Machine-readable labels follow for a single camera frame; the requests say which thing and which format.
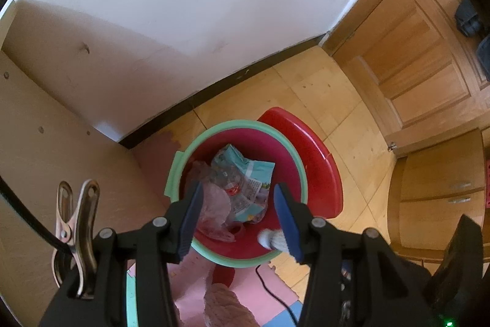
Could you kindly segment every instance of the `black cord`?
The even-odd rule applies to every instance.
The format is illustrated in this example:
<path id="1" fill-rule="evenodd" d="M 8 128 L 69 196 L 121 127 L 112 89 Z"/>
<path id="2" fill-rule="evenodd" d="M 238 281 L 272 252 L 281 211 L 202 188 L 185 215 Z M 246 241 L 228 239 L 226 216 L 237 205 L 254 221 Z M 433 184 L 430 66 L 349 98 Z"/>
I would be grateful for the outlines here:
<path id="1" fill-rule="evenodd" d="M 257 276 L 259 276 L 260 281 L 262 282 L 262 285 L 264 286 L 264 290 L 266 290 L 271 297 L 273 297 L 276 301 L 278 301 L 281 305 L 283 305 L 286 308 L 286 310 L 288 311 L 289 315 L 291 316 L 292 322 L 295 325 L 298 325 L 298 319 L 296 318 L 295 314 L 292 312 L 291 308 L 289 306 L 287 306 L 286 303 L 282 299 L 280 299 L 273 292 L 271 292 L 270 289 L 268 289 L 266 287 L 266 284 L 264 283 L 264 279 L 259 274 L 259 267 L 260 267 L 260 265 L 255 268 L 255 272 L 257 273 Z"/>
<path id="2" fill-rule="evenodd" d="M 52 234 L 44 225 L 39 222 L 36 217 L 26 208 L 22 201 L 15 195 L 7 183 L 0 176 L 0 195 L 5 201 L 12 207 L 12 209 L 19 215 L 25 223 L 27 223 L 33 231 L 35 231 L 44 241 L 49 245 L 56 248 L 58 251 L 70 254 L 70 248 L 67 244 L 58 240 L 54 234 Z"/>

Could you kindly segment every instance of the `wooden cabinet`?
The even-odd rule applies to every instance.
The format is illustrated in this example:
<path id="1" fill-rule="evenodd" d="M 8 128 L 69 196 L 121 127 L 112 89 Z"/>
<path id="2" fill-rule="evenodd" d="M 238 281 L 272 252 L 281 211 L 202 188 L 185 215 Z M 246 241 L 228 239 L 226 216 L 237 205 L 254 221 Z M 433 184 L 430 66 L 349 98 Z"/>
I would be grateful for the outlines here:
<path id="1" fill-rule="evenodd" d="M 488 109 L 479 39 L 454 22 L 460 1 L 383 0 L 333 56 L 398 151 Z"/>
<path id="2" fill-rule="evenodd" d="M 399 159 L 388 197 L 394 250 L 412 259 L 442 260 L 463 214 L 483 226 L 485 186 L 479 130 Z"/>

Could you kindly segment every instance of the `tile floor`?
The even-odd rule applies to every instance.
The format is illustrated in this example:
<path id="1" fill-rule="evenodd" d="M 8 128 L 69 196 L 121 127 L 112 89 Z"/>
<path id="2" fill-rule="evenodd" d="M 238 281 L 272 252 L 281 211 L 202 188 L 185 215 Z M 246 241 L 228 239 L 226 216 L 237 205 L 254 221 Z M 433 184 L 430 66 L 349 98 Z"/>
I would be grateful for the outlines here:
<path id="1" fill-rule="evenodd" d="M 344 209 L 330 222 L 362 232 L 373 226 L 389 242 L 388 188 L 395 157 L 366 105 L 335 61 L 316 46 L 219 94 L 163 128 L 186 148 L 205 129 L 233 119 L 256 120 L 279 106 L 307 123 L 324 141 L 339 168 Z M 303 301 L 309 268 L 281 254 L 276 273 Z"/>

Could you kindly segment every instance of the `metal clamp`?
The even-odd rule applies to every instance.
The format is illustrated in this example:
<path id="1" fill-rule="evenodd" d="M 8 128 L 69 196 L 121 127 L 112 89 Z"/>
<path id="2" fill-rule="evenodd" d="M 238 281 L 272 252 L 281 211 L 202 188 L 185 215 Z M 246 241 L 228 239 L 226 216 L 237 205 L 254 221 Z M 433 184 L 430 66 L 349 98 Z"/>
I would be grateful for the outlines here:
<path id="1" fill-rule="evenodd" d="M 66 243 L 72 252 L 55 249 L 51 259 L 53 276 L 58 287 L 71 269 L 72 260 L 78 268 L 77 297 L 90 297 L 94 291 L 97 261 L 92 248 L 92 231 L 99 202 L 100 188 L 95 180 L 86 180 L 73 211 L 73 192 L 67 182 L 58 186 L 56 197 L 56 237 Z"/>

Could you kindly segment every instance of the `black baseboard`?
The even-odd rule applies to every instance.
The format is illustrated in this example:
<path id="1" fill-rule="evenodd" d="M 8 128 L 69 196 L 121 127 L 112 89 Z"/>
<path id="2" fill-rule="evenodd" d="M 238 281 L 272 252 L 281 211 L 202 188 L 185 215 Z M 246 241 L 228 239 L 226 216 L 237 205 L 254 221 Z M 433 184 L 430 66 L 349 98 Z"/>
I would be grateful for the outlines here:
<path id="1" fill-rule="evenodd" d="M 155 132 L 158 132 L 163 127 L 167 126 L 177 118 L 183 116 L 185 113 L 191 111 L 195 107 L 207 102 L 209 99 L 214 98 L 216 95 L 224 92 L 227 89 L 234 87 L 240 82 L 245 81 L 248 78 L 262 72 L 289 57 L 295 56 L 298 53 L 305 51 L 313 46 L 318 45 L 323 35 L 316 36 L 315 38 L 305 40 L 296 45 L 288 47 L 280 52 L 274 53 L 268 57 L 265 57 L 250 66 L 242 68 L 241 70 L 219 80 L 218 82 L 200 90 L 196 94 L 182 100 L 170 109 L 165 110 L 161 114 L 158 114 L 150 121 L 146 122 L 134 132 L 121 139 L 119 144 L 122 144 L 126 148 L 133 148 L 141 143 L 146 138 L 149 138 Z"/>

